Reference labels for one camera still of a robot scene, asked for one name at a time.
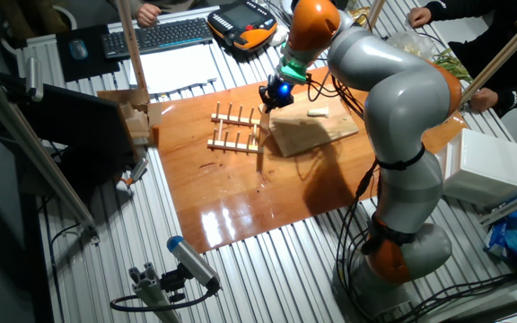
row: green vegetable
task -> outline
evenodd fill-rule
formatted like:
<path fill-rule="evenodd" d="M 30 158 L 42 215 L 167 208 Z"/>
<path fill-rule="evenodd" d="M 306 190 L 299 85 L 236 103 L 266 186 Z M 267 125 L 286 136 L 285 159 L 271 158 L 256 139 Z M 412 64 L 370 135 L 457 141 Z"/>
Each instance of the green vegetable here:
<path fill-rule="evenodd" d="M 472 77 L 470 77 L 464 65 L 458 60 L 458 58 L 450 55 L 450 53 L 451 49 L 448 48 L 442 53 L 434 55 L 434 63 L 452 73 L 452 75 L 456 76 L 457 79 L 472 83 Z"/>

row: metal table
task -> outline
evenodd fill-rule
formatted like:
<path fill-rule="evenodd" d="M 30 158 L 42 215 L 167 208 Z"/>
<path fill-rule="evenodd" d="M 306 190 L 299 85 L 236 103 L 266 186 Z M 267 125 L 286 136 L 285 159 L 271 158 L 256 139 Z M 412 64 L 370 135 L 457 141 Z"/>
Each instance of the metal table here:
<path fill-rule="evenodd" d="M 360 5 L 370 5 L 361 0 Z M 406 13 L 418 6 L 414 0 L 389 1 L 384 5 L 374 32 L 387 36 L 408 28 Z M 206 17 L 214 8 L 159 17 L 162 22 Z M 121 31 L 120 23 L 110 31 Z M 440 38 L 432 26 L 424 32 Z M 65 83 L 57 53 L 55 36 L 28 41 L 18 51 L 19 72 L 23 62 L 36 57 L 42 62 L 44 82 L 69 90 L 95 95 L 97 91 L 128 88 L 129 61 L 119 72 L 77 82 Z M 280 55 L 278 48 L 267 48 L 237 63 L 214 42 L 205 45 L 215 61 L 216 82 L 184 91 L 168 93 L 153 100 L 177 100 L 231 89 L 264 81 L 274 71 Z M 313 68 L 323 66 L 317 61 Z M 465 112 L 464 119 L 473 130 L 512 141 L 500 119 L 489 110 L 483 114 Z M 155 148 L 146 150 L 149 171 L 131 189 L 123 183 L 108 183 L 99 188 L 92 200 L 91 212 L 96 218 L 101 240 L 91 244 L 76 228 L 57 239 L 53 251 L 57 261 L 58 290 L 51 274 L 48 243 L 43 243 L 48 266 L 49 292 L 57 322 L 63 313 L 65 322 L 156 322 L 151 313 L 122 313 L 110 309 L 109 301 L 133 294 L 127 270 L 153 262 L 159 273 L 173 270 L 177 262 L 165 246 L 170 236 L 181 235 L 177 215 L 167 185 L 164 165 Z M 49 202 L 48 216 L 39 215 L 44 239 L 53 237 L 74 217 L 63 209 L 60 201 Z M 370 200 L 358 207 L 358 230 L 374 208 Z M 179 310 L 184 322 L 343 322 L 333 297 L 332 268 L 337 247 L 337 231 L 345 210 L 286 225 L 253 238 L 208 251 L 204 257 L 221 276 L 223 290 L 195 307 Z M 485 232 L 478 223 L 478 211 L 472 205 L 443 198 L 429 221 L 441 225 L 451 237 L 451 258 L 429 276 L 411 283 L 413 296 L 421 301 L 445 286 L 477 282 L 511 272 L 504 263 L 495 262 L 483 250 Z M 517 289 L 517 285 L 496 291 L 482 298 L 453 303 L 435 312 L 425 321 L 439 322 L 480 303 Z M 187 298 L 202 295 L 197 283 L 188 282 Z"/>

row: wooden table top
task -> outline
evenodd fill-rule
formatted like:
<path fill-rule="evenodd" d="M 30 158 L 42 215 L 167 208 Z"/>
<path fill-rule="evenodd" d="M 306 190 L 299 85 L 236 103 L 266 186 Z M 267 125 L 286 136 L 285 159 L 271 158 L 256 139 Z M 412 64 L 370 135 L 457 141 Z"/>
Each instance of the wooden table top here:
<path fill-rule="evenodd" d="M 326 67 L 314 70 L 312 78 L 322 80 L 327 71 Z M 354 113 L 358 134 L 293 157 L 282 157 L 270 136 L 262 174 L 256 172 L 254 153 L 208 149 L 206 142 L 218 127 L 210 119 L 216 103 L 222 102 L 226 109 L 233 102 L 237 113 L 243 105 L 244 116 L 261 103 L 262 84 L 163 103 L 162 123 L 154 128 L 154 138 L 183 237 L 197 252 L 351 204 L 358 182 L 374 161 L 364 122 Z M 294 88 L 294 93 L 303 91 L 306 86 Z M 365 102 L 367 92 L 351 92 Z M 464 127 L 459 114 L 452 116 L 425 133 L 426 148 L 438 152 Z M 231 141 L 238 131 L 246 140 L 251 130 L 234 125 L 223 129 L 230 131 Z M 376 183 L 373 187 L 363 198 L 376 194 Z"/>

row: keyboard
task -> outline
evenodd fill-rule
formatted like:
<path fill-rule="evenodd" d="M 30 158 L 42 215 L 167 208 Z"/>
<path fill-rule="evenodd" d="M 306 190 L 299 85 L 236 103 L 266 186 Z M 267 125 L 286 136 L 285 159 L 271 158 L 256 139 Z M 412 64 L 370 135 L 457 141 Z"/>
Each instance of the keyboard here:
<path fill-rule="evenodd" d="M 204 18 L 158 24 L 135 29 L 136 42 L 141 54 L 160 52 L 211 42 L 213 34 Z M 102 35 L 101 42 L 106 58 L 129 57 L 125 34 L 113 32 Z"/>

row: gray robot arm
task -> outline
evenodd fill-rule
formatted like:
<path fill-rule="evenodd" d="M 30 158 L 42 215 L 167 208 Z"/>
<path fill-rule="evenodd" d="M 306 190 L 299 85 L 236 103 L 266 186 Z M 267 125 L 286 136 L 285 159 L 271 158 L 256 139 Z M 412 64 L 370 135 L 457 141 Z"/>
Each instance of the gray robot arm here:
<path fill-rule="evenodd" d="M 440 200 L 443 179 L 438 161 L 422 145 L 422 134 L 458 108 L 461 85 L 448 72 L 347 23 L 328 4 L 298 3 L 285 57 L 269 85 L 272 90 L 303 83 L 296 67 L 308 66 L 330 46 L 329 71 L 346 86 L 369 92 L 364 124 L 381 166 L 380 200 L 365 257 L 357 261 L 355 285 L 361 291 L 393 289 L 428 275 L 451 255 L 446 233 L 425 223 Z M 302 42 L 312 34 L 325 40 Z"/>

